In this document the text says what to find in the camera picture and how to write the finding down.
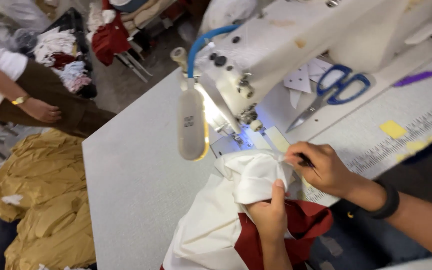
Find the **purple pen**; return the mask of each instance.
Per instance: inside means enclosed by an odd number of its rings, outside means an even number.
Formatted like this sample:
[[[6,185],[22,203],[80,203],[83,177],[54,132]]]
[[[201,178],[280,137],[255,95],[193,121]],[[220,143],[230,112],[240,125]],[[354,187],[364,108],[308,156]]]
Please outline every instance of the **purple pen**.
[[[421,72],[419,74],[416,75],[411,75],[408,77],[405,77],[404,79],[402,79],[401,81],[395,83],[393,86],[394,87],[403,87],[403,86],[407,86],[410,85],[412,83],[415,82],[419,82],[428,78],[432,77],[432,70],[431,71],[425,71],[425,72]]]

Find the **industrial sewing machine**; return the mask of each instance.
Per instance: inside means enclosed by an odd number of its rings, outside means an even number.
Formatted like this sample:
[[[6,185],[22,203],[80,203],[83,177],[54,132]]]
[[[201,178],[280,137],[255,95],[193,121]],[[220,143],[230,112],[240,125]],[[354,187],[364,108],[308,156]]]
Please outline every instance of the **industrial sewing machine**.
[[[276,0],[241,26],[203,35],[188,58],[182,48],[171,53],[182,67],[179,152],[203,158],[208,125],[236,140],[242,126],[261,130],[257,104],[286,74],[324,52],[371,74],[431,35],[432,0]]]

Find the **measuring tape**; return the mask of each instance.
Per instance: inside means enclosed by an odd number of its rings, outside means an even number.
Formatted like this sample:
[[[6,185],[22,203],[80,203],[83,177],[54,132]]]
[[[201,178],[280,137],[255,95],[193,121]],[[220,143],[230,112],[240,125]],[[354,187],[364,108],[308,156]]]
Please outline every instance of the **measuring tape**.
[[[405,130],[407,131],[405,136],[398,139],[387,138],[351,162],[346,163],[346,167],[358,175],[363,175],[376,164],[405,149],[407,143],[427,135],[432,130],[432,110],[405,126]]]

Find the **brown skirt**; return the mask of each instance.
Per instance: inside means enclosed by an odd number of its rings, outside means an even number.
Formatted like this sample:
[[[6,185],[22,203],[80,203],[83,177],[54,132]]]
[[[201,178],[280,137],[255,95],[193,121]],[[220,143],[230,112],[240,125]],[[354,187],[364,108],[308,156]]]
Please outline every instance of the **brown skirt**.
[[[31,97],[59,107],[62,119],[56,123],[41,122],[4,99],[0,104],[0,122],[53,127],[73,136],[87,138],[116,116],[113,112],[99,109],[93,101],[70,93],[50,68],[32,59],[28,60],[26,69],[16,83]]]

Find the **white table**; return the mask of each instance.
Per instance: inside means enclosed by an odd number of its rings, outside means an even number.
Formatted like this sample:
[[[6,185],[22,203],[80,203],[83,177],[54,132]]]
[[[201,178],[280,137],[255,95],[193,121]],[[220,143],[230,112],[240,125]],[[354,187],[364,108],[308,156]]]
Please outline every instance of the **white table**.
[[[178,220],[209,175],[219,174],[211,152],[198,162],[183,160],[178,154],[178,72],[83,142],[101,270],[159,269]],[[380,124],[395,115],[410,122],[430,109],[428,100],[432,100],[432,79],[388,90],[311,142],[331,144],[343,161],[351,160],[372,146]],[[395,160],[385,163],[370,174],[381,174],[396,164]]]

